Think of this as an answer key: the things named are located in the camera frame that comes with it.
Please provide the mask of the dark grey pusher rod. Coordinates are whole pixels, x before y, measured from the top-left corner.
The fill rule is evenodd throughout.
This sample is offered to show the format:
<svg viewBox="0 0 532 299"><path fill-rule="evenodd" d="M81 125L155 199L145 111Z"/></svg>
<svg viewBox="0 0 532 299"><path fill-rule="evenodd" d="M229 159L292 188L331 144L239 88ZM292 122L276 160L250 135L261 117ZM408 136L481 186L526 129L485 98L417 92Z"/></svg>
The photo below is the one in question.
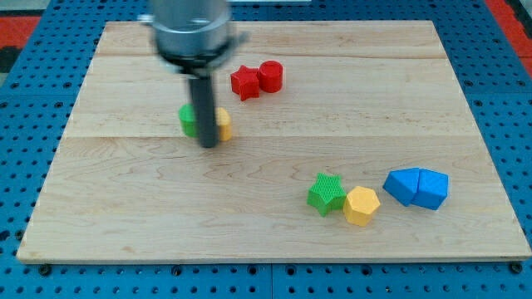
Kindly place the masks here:
<svg viewBox="0 0 532 299"><path fill-rule="evenodd" d="M212 77L190 76L188 83L199 144L203 148L214 148L219 143L219 132L216 122Z"/></svg>

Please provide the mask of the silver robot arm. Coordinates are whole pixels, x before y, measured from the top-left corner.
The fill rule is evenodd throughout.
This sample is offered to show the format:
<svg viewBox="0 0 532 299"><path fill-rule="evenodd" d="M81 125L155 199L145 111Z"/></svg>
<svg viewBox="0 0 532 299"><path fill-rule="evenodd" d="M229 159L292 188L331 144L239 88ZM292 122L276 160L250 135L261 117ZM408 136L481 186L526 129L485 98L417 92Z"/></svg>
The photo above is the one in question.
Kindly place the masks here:
<svg viewBox="0 0 532 299"><path fill-rule="evenodd" d="M187 76L196 134L204 148L219 143L213 75L249 39L238 33L226 0L150 0L138 17L151 27L159 57L174 73Z"/></svg>

